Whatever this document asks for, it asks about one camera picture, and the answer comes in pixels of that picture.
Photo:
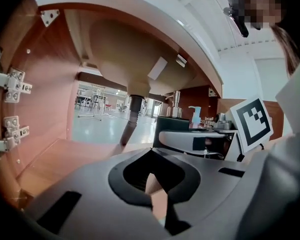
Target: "black slot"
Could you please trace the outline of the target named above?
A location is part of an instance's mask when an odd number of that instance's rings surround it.
[[[78,192],[67,191],[37,223],[57,235],[81,196]]]
[[[219,170],[219,173],[236,176],[236,177],[240,177],[240,178],[242,178],[242,176],[245,174],[245,172],[242,170],[235,170],[235,169],[230,169],[230,168],[225,168],[225,167],[221,168]]]

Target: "drain pipe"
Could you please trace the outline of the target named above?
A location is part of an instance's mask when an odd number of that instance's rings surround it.
[[[120,145],[125,146],[127,145],[128,141],[130,140],[132,134],[134,133],[139,119],[139,113],[141,110],[141,105],[143,101],[143,97],[138,95],[131,95],[131,104],[130,104],[130,116],[129,121],[126,124],[122,137],[120,139]]]

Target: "soap dispenser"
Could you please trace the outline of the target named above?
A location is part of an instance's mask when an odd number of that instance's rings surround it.
[[[189,109],[195,109],[189,128],[197,129],[197,128],[199,128],[199,124],[201,123],[201,118],[200,118],[201,107],[200,106],[189,106]]]

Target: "gray floor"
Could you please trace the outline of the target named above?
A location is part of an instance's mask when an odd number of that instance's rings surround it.
[[[128,122],[128,114],[106,111],[102,121],[99,116],[84,117],[79,114],[79,107],[75,109],[73,118],[72,140],[94,144],[118,144]],[[155,119],[140,116],[138,125],[129,140],[130,144],[152,143],[154,141]]]

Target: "floor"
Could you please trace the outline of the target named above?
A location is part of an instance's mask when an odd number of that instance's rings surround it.
[[[77,106],[73,118],[72,140],[93,144],[118,144],[127,125],[129,114],[106,111],[102,116],[84,116],[91,114],[88,108]],[[140,116],[138,125],[129,140],[129,144],[152,143],[154,141],[156,123],[154,118]]]

